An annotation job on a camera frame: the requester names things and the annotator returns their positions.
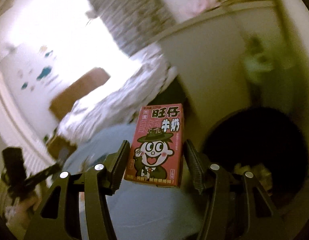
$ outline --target cardboard box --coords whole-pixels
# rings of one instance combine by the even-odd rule
[[[181,104],[141,109],[124,178],[163,187],[178,187],[182,173]]]

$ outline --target green hat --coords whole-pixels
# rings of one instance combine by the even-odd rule
[[[161,128],[152,128],[148,131],[146,136],[140,137],[138,142],[155,142],[155,141],[170,141],[170,138],[173,136],[173,133],[165,133]]]

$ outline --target cartoon boy mascot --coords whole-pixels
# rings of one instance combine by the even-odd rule
[[[161,165],[165,163],[174,151],[169,148],[168,142],[173,133],[164,133],[161,128],[152,128],[146,136],[140,137],[142,143],[135,149],[134,167],[136,176],[154,179],[166,179],[167,171]]]

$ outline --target person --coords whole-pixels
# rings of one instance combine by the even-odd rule
[[[30,224],[32,213],[35,212],[40,204],[41,199],[35,192],[19,201],[15,206],[6,208],[7,227],[18,240],[23,240],[27,228]]]

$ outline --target curtain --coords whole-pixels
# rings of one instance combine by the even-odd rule
[[[118,47],[132,56],[175,24],[162,0],[88,0]]]

